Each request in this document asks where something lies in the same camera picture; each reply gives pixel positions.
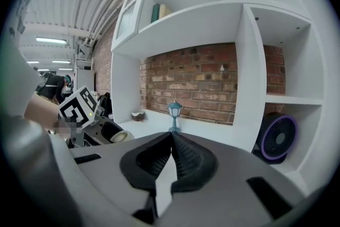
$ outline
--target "book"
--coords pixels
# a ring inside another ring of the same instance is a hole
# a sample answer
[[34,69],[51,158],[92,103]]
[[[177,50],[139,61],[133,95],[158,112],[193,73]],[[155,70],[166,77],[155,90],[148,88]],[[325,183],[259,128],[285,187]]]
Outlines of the book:
[[155,22],[158,20],[158,14],[159,14],[159,4],[155,4],[152,7],[152,14],[151,14],[151,23]]
[[160,5],[159,7],[159,15],[158,15],[158,19],[161,19],[169,14],[171,14],[172,11],[169,9],[169,7],[165,4]]

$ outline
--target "blue lamp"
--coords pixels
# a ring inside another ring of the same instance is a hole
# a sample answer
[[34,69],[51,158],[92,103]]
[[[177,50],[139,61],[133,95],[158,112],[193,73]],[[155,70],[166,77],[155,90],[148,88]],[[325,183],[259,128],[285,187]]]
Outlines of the blue lamp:
[[177,126],[176,126],[176,118],[181,114],[181,110],[182,110],[183,106],[181,104],[179,104],[177,101],[174,100],[174,102],[172,102],[168,105],[168,108],[169,108],[169,113],[170,113],[171,117],[174,119],[173,122],[172,122],[172,127],[169,128],[169,131],[180,132],[181,129],[177,128]]

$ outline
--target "fluorescent light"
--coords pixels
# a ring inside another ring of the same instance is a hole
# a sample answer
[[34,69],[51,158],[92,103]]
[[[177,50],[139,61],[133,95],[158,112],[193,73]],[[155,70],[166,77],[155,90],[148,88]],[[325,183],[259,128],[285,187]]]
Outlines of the fluorescent light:
[[71,63],[70,61],[52,61],[53,63]]
[[37,42],[48,42],[48,43],[57,43],[57,44],[64,44],[66,45],[66,40],[59,40],[59,39],[49,39],[49,38],[36,38]]

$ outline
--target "fan grille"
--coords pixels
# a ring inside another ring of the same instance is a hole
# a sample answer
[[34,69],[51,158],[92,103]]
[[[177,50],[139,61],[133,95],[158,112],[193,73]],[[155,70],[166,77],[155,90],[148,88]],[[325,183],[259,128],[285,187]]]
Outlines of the fan grille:
[[267,159],[278,159],[288,153],[297,133],[296,122],[284,115],[276,119],[267,129],[262,140],[261,151]]

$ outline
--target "ceiling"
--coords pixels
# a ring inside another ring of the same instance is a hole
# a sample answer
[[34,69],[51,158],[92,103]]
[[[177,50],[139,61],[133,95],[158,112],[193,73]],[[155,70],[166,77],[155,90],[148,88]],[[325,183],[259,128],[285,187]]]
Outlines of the ceiling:
[[[85,40],[93,34],[90,33],[91,26],[92,31],[102,28],[98,40],[119,13],[117,10],[113,14],[112,19],[106,23],[107,26],[102,26],[103,22],[100,20],[94,21],[94,15],[103,1],[31,0],[24,20],[25,31],[20,40],[20,50],[27,61],[39,61],[34,64],[39,69],[57,69],[73,68],[76,57],[88,58],[93,44],[86,46]],[[64,39],[67,44],[37,42],[36,37]],[[71,63],[55,65],[52,60]]]

